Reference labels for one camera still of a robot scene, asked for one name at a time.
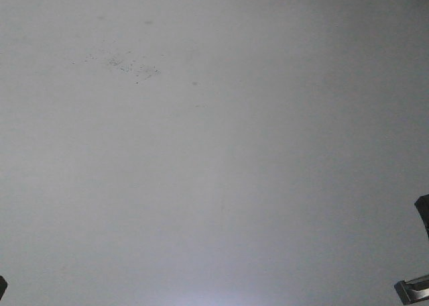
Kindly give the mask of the grey metal robot base part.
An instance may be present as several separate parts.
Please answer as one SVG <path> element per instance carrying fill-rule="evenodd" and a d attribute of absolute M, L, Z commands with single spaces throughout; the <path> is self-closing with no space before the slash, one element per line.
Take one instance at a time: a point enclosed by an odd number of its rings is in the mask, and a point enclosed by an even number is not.
<path fill-rule="evenodd" d="M 411 305 L 428 300 L 428 275 L 409 281 L 401 280 L 394 285 L 403 305 Z"/>

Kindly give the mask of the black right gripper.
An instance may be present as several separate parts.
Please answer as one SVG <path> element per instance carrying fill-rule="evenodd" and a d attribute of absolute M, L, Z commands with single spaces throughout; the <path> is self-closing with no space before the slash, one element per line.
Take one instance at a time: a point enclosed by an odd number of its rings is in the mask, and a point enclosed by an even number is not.
<path fill-rule="evenodd" d="M 427 235 L 429 235 L 429 194 L 419 197 L 414 203 Z"/>

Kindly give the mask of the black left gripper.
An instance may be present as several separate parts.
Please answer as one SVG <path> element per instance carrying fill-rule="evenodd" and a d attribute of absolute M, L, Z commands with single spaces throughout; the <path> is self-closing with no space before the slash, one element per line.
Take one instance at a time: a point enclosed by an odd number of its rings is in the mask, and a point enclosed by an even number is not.
<path fill-rule="evenodd" d="M 3 298 L 4 293 L 7 290 L 7 281 L 3 276 L 0 276 L 0 299 Z"/>

